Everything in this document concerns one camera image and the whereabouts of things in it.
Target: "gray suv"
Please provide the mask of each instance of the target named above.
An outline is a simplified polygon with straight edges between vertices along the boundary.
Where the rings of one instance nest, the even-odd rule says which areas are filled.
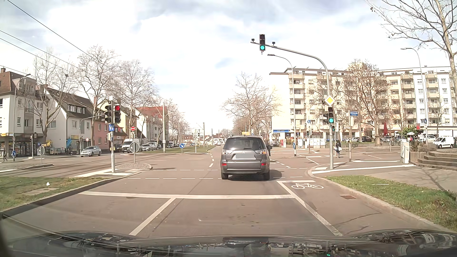
[[[221,178],[231,174],[261,174],[270,179],[270,154],[268,147],[258,136],[234,136],[227,139],[221,156]]]

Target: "car hood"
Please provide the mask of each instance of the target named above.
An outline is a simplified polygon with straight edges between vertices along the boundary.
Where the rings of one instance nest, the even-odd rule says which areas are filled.
[[[267,255],[287,255],[294,251],[327,256],[406,256],[455,253],[457,234],[435,230],[379,230],[349,236],[196,236],[153,237],[97,232],[62,231],[44,233],[8,242],[13,252],[32,252],[45,256],[79,256],[85,252],[107,251],[118,256],[169,253],[169,256],[211,254],[233,256],[239,251],[260,251]]]

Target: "car rear window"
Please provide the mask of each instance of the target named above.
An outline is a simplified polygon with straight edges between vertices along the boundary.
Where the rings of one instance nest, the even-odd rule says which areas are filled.
[[[224,144],[225,150],[253,150],[266,149],[265,143],[260,138],[242,137],[229,138]]]

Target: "grass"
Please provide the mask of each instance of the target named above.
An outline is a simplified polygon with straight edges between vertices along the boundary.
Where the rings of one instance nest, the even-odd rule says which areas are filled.
[[[104,178],[0,177],[0,211],[18,206],[23,203],[32,202],[56,193],[94,183],[102,179]],[[22,194],[32,190],[48,187],[58,189],[36,195]]]
[[[208,145],[206,147],[203,146],[197,146],[197,153],[206,153],[208,150],[212,149],[214,145]],[[145,151],[143,153],[163,153],[164,151],[162,149],[160,150],[154,150],[154,151]],[[190,153],[195,153],[195,146],[186,146],[182,149],[182,152],[190,152]],[[181,153],[181,148],[175,147],[175,148],[167,148],[165,149],[165,153]]]
[[[326,178],[457,231],[457,203],[450,192],[363,175]]]

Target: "license plate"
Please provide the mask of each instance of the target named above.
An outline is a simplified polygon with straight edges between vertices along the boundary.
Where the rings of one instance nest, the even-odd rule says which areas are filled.
[[[235,157],[240,160],[255,160],[254,154],[236,154]]]

